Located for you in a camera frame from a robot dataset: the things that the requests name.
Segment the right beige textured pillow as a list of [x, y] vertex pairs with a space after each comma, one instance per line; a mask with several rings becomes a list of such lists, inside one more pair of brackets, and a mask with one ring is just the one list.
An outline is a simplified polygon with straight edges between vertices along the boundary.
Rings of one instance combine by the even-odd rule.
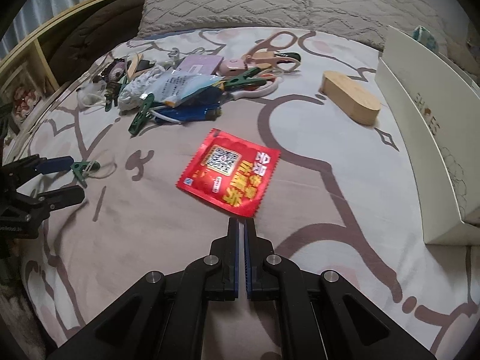
[[443, 53], [470, 57], [479, 30], [459, 0], [304, 0], [306, 24], [335, 35], [383, 47], [388, 27], [407, 33], [431, 30]]

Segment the oval wooden block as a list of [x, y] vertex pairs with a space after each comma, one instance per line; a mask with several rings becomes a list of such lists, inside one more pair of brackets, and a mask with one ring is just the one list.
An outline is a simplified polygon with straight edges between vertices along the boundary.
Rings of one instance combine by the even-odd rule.
[[364, 126], [375, 124], [382, 107], [375, 95], [341, 72], [325, 71], [320, 92], [350, 119]]

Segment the white blue plastic pouch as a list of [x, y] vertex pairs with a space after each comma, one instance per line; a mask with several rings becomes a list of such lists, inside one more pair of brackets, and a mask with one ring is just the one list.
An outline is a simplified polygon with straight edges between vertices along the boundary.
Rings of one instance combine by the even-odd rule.
[[140, 96], [140, 99], [146, 100], [148, 97], [152, 97], [153, 102], [175, 108], [184, 103], [188, 96], [220, 81], [221, 77], [217, 75], [169, 70], [163, 72], [149, 84]]

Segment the pink small gadget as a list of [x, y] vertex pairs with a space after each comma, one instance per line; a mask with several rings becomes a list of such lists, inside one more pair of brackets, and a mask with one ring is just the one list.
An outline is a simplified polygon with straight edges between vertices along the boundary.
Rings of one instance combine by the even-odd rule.
[[218, 68], [218, 72], [223, 77], [235, 77], [244, 73], [248, 69], [245, 61], [241, 58], [224, 59]]

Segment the white crumpled cloth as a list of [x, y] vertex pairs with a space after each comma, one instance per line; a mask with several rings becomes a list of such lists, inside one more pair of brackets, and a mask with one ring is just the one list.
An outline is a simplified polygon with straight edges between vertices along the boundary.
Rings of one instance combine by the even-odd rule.
[[120, 112], [139, 108], [143, 103], [143, 94], [166, 70], [162, 66], [154, 66], [128, 83], [118, 96]]

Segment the dark brown blanket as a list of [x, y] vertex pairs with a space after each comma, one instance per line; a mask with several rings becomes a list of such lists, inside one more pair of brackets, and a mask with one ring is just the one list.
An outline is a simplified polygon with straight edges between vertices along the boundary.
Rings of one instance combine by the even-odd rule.
[[41, 49], [58, 83], [76, 79], [97, 58], [136, 37], [144, 1], [105, 0], [41, 35]]

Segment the red snack packet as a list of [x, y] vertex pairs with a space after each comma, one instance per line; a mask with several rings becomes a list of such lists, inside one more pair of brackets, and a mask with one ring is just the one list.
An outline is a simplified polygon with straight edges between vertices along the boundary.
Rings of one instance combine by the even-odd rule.
[[281, 151], [214, 128], [176, 187], [224, 211], [251, 218], [258, 210]]

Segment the teal floral pouch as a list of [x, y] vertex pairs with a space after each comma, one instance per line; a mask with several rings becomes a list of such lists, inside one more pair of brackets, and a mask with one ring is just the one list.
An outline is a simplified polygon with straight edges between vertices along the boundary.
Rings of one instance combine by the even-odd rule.
[[424, 26], [417, 26], [412, 32], [412, 38], [421, 43], [433, 53], [439, 52], [439, 44], [434, 35]]

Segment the green clothespin left pile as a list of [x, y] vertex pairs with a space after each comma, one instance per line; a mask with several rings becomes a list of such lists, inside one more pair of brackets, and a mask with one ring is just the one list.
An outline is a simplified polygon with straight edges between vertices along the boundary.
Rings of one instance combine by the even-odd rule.
[[105, 89], [105, 107], [104, 111], [109, 112], [113, 107], [118, 106], [118, 98], [121, 90], [125, 87], [125, 80], [109, 81]]

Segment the blue lighter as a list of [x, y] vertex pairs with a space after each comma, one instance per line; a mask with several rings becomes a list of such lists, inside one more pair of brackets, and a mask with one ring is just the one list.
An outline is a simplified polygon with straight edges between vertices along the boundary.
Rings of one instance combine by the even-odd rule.
[[216, 120], [221, 116], [221, 105], [189, 105], [176, 108], [156, 106], [150, 109], [150, 113], [158, 123], [169, 122], [171, 124], [183, 125], [189, 122]]

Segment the left beige textured pillow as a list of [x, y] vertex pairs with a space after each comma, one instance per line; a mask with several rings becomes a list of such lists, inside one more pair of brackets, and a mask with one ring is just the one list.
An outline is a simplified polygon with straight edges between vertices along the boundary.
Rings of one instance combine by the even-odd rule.
[[306, 0], [145, 0], [139, 38], [195, 29], [303, 28]]

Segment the pink patterned bed sheet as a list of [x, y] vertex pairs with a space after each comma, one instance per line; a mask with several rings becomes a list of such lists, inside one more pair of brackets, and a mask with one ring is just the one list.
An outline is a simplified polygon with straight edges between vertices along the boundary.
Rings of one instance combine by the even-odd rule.
[[378, 93], [379, 53], [326, 33], [278, 28], [197, 30], [128, 41], [141, 52], [204, 50], [243, 56], [261, 41], [300, 54], [264, 98], [223, 105], [214, 121], [150, 124], [131, 136], [130, 115], [81, 110], [71, 92], [40, 125], [28, 152], [96, 160], [86, 197], [53, 213], [22, 246], [22, 279], [49, 337], [62, 345], [146, 272], [169, 274], [204, 256], [226, 233], [227, 213], [176, 187], [217, 128], [281, 151], [256, 212], [260, 236], [310, 272], [339, 272], [438, 359], [453, 359], [479, 322], [479, 249], [427, 246], [406, 146], [388, 106], [374, 127], [348, 118], [320, 93], [338, 71]]

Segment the beige handled scissors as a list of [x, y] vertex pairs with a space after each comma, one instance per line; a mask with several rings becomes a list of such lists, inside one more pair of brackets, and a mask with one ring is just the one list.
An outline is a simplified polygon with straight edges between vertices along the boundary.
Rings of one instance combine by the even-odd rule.
[[298, 37], [290, 31], [282, 30], [260, 41], [241, 57], [249, 68], [268, 69], [282, 73], [291, 73], [301, 65], [301, 56], [297, 52], [289, 52]]

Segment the crochet multicolour pouch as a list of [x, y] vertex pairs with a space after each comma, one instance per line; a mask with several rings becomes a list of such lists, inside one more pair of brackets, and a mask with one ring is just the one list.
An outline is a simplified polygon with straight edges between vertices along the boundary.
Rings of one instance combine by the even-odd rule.
[[118, 82], [125, 75], [125, 61], [115, 58], [100, 73], [100, 77], [106, 82]]

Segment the green clothespin on scissors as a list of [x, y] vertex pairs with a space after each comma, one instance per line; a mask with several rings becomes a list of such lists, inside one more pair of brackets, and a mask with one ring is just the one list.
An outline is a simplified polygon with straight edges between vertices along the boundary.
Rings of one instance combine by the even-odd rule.
[[257, 77], [262, 70], [259, 67], [248, 69], [244, 73], [234, 76], [220, 83], [220, 88], [226, 92], [233, 92], [239, 89], [260, 87], [267, 84], [267, 80]]

